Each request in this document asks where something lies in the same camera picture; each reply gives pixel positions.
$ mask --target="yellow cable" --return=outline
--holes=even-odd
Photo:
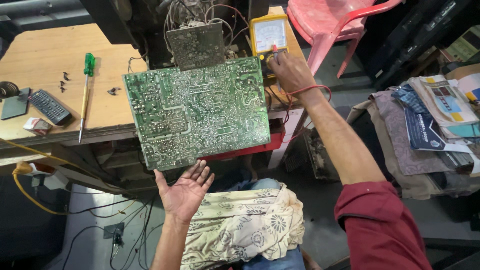
[[[23,145],[16,144],[16,143],[11,142],[11,141],[7,141],[7,140],[2,139],[2,138],[0,138],[0,141],[1,141],[1,142],[4,142],[4,143],[7,143],[7,144],[9,144],[9,145],[13,145],[13,146],[15,146],[15,147],[19,147],[19,148],[21,148],[21,149],[25,149],[25,150],[28,150],[28,151],[32,151],[32,152],[34,152],[34,153],[36,153],[36,154],[38,154],[38,155],[42,155],[42,156],[44,156],[44,157],[51,158],[51,159],[53,159],[53,160],[58,160],[58,161],[67,163],[67,164],[72,165],[72,166],[74,166],[74,167],[76,167],[76,168],[78,168],[78,169],[80,169],[80,170],[88,173],[89,175],[97,178],[98,180],[100,180],[104,185],[108,186],[109,188],[115,188],[115,189],[119,189],[119,190],[121,190],[121,191],[126,191],[126,190],[124,190],[123,188],[116,187],[116,186],[112,186],[112,185],[110,185],[110,184],[105,183],[100,177],[98,177],[98,176],[94,175],[93,173],[85,170],[84,168],[78,166],[78,165],[75,164],[75,163],[71,163],[71,162],[69,162],[69,161],[66,161],[66,160],[63,160],[63,159],[60,159],[60,158],[51,156],[51,155],[46,154],[46,153],[44,153],[44,152],[41,152],[41,151],[38,151],[38,150],[35,150],[35,149],[32,149],[32,148],[29,148],[29,147],[26,147],[26,146],[23,146]]]
[[[30,167],[30,165],[28,165],[28,163],[26,163],[25,161],[20,161],[17,163],[17,168],[15,170],[13,170],[12,172],[12,175],[13,175],[13,179],[15,180],[15,183],[17,184],[17,187],[18,189],[20,189],[20,191],[25,195],[25,197],[27,197],[29,200],[31,200],[35,205],[37,205],[38,207],[42,208],[43,210],[47,211],[48,213],[50,214],[54,214],[54,215],[71,215],[71,213],[60,213],[60,212],[55,212],[55,211],[52,211],[48,208],[46,208],[45,206],[41,205],[39,202],[37,202],[34,198],[32,198],[25,190],[24,188],[22,187],[22,185],[20,184],[20,182],[18,181],[18,177],[17,175],[20,173],[29,173],[32,171],[32,169],[30,168],[30,171],[25,171],[25,164]],[[93,213],[92,210],[89,210],[90,213],[98,218],[109,218],[109,217],[113,217],[115,215],[118,215],[120,213],[122,214],[125,214],[124,211],[133,205],[133,203],[135,202],[136,200],[133,200],[131,204],[129,204],[127,207],[125,207],[124,210],[122,211],[119,211],[118,213],[115,213],[113,215],[110,215],[110,216],[106,216],[106,217],[102,217],[102,216],[97,216],[96,214]]]
[[[22,187],[22,185],[20,184],[20,182],[18,181],[18,178],[17,178],[17,174],[19,172],[19,168],[13,170],[12,172],[12,175],[13,175],[13,179],[15,180],[15,184],[17,184],[17,187],[18,189],[20,189],[20,191],[25,195],[25,197],[27,197],[29,200],[31,200],[35,205],[37,205],[38,207],[42,208],[43,210],[47,211],[48,213],[50,214],[54,214],[54,215],[68,215],[69,213],[59,213],[59,212],[55,212],[55,211],[52,211],[48,208],[46,208],[45,206],[41,205],[39,202],[37,202],[34,198],[32,198],[25,190],[24,188]]]

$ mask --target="yellow multimeter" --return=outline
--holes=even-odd
[[[267,67],[267,62],[273,57],[273,45],[276,45],[278,53],[288,52],[287,24],[286,14],[266,15],[250,20],[252,53],[260,58],[262,74],[266,78],[275,77]]]

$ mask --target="person's left hand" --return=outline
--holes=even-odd
[[[212,173],[205,181],[210,171],[206,164],[205,160],[197,161],[197,164],[185,171],[173,186],[168,186],[163,174],[157,169],[154,170],[165,214],[171,215],[183,224],[190,223],[215,177]]]

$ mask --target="grey circuit board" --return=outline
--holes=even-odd
[[[180,71],[224,62],[222,23],[168,31],[167,37]]]
[[[258,57],[122,77],[149,170],[270,142]]]

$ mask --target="green circuit board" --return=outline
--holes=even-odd
[[[258,57],[122,77],[149,170],[270,142]]]

